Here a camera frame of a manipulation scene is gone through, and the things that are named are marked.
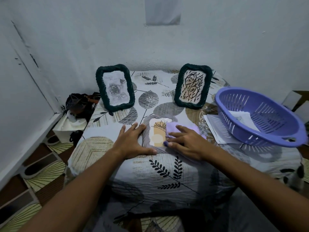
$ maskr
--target purple plastic basket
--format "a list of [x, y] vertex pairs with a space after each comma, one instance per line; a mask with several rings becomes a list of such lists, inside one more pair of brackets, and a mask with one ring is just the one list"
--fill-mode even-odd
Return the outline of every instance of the purple plastic basket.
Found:
[[[219, 117], [228, 131], [245, 144], [298, 147], [307, 142], [303, 122], [293, 112], [263, 94], [244, 88], [224, 87], [216, 94], [215, 101]], [[249, 112], [260, 132], [239, 122], [229, 111]]]

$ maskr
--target forearm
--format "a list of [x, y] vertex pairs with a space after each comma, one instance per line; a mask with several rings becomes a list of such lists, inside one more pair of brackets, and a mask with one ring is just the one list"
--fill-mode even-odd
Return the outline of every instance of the forearm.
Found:
[[103, 187], [121, 162], [118, 153], [106, 152], [57, 193], [20, 231], [77, 231], [87, 222]]
[[309, 231], [309, 200], [223, 149], [207, 161], [233, 180], [279, 229]]

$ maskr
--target hand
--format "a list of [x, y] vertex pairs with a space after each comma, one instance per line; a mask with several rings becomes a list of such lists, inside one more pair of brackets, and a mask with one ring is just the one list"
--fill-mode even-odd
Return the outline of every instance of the hand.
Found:
[[132, 159], [139, 155], [156, 155], [157, 151], [153, 148], [141, 147], [137, 139], [146, 125], [141, 124], [137, 129], [137, 123], [134, 123], [126, 132], [126, 126], [120, 129], [119, 136], [111, 150], [118, 153], [123, 160]]
[[181, 133], [171, 132], [169, 135], [175, 138], [168, 138], [168, 147], [182, 152], [185, 156], [194, 160], [208, 161], [211, 155], [218, 151], [219, 147], [205, 140], [201, 135], [187, 127], [176, 125]]

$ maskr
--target person's left hand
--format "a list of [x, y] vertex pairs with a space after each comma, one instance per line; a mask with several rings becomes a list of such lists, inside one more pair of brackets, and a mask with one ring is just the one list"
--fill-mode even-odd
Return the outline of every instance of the person's left hand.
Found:
[[137, 139], [146, 125], [141, 124], [138, 128], [137, 122], [134, 123], [126, 132], [126, 126], [123, 125], [112, 150], [121, 155], [123, 160], [132, 159], [139, 155], [156, 155], [154, 148], [145, 148], [138, 144]]

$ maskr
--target tablecloth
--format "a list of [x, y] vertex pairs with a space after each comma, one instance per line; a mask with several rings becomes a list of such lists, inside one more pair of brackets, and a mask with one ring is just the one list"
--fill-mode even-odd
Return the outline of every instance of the tablecloth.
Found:
[[[134, 106], [109, 113], [101, 101], [98, 103], [79, 141], [88, 151], [73, 152], [68, 161], [73, 176], [83, 172], [113, 145], [123, 124], [129, 128], [134, 122], [140, 124], [146, 119], [151, 120], [152, 116], [170, 117], [184, 125], [194, 123], [208, 141], [216, 144], [203, 115], [217, 114], [214, 96], [220, 88], [229, 84], [216, 70], [213, 74], [205, 105], [199, 110], [192, 110], [178, 107], [173, 102], [178, 78], [176, 71], [130, 71], [135, 92]], [[145, 101], [151, 104], [147, 109], [143, 104]], [[294, 189], [302, 187], [302, 180], [297, 174], [302, 167], [301, 156], [296, 148], [240, 144], [220, 146], [237, 159]], [[236, 189], [235, 184], [212, 165], [191, 161], [177, 153], [125, 160], [114, 172], [108, 185], [108, 196], [105, 194], [103, 197], [105, 199], [102, 199], [104, 203], [101, 205], [104, 206], [99, 210], [106, 224], [107, 220], [110, 224], [118, 223], [130, 213], [180, 208], [198, 208], [211, 217]]]

